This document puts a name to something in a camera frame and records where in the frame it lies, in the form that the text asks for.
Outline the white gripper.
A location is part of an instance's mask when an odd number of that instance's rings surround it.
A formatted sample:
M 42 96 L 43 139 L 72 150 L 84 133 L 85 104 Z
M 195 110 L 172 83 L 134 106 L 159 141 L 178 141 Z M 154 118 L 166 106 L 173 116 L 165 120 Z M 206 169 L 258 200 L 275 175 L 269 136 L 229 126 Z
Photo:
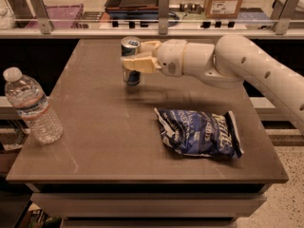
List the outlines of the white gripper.
M 170 39 L 165 42 L 158 40 L 141 43 L 140 52 L 151 52 L 156 54 L 157 59 L 152 56 L 144 57 L 122 57 L 123 67 L 142 73 L 154 73 L 161 70 L 166 76 L 180 77 L 182 75 L 183 53 L 187 42 L 185 40 Z

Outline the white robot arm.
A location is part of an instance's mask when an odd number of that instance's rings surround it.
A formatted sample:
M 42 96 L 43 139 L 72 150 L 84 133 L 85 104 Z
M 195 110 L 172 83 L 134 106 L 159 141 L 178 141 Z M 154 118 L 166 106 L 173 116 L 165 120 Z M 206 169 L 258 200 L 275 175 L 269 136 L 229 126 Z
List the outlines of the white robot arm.
M 182 39 L 147 41 L 135 54 L 121 58 L 123 67 L 170 77 L 193 76 L 218 88 L 248 82 L 304 133 L 304 77 L 241 35 L 224 35 L 215 44 Z

